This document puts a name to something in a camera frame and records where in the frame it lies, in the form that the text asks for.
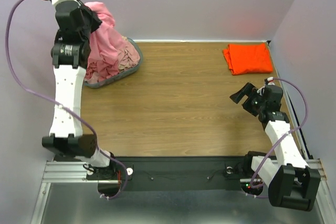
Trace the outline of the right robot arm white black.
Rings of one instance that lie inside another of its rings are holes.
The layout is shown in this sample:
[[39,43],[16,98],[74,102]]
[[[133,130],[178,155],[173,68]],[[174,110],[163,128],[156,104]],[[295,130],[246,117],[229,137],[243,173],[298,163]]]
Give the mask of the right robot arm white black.
[[230,96],[235,103],[247,98],[243,109],[258,117],[272,144],[266,154],[248,152],[245,156],[241,170],[251,180],[244,190],[254,193],[267,187],[272,206],[311,211],[321,176],[309,167],[296,146],[292,134],[300,128],[292,129],[287,114],[280,110],[283,94],[274,78],[268,78],[261,88],[248,82]]

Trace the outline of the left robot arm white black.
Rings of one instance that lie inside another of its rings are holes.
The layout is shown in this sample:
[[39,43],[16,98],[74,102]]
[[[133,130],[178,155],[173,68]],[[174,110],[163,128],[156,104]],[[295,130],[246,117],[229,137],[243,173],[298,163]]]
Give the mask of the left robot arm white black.
[[54,118],[44,148],[86,163],[86,170],[110,179],[116,175],[114,155],[99,148],[96,133],[85,134],[80,120],[81,94],[90,55],[90,35],[101,20],[80,0],[55,6],[57,30],[51,49],[56,82]]

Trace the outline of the light pink t shirt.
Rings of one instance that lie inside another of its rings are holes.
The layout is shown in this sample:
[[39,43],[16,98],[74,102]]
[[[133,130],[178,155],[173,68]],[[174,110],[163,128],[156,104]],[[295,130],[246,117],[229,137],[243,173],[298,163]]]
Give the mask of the light pink t shirt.
[[118,49],[123,45],[122,35],[114,28],[114,17],[102,2],[87,2],[86,6],[98,14],[102,21],[100,27],[90,35],[91,53],[88,64],[97,60],[99,55],[106,58],[118,59]]

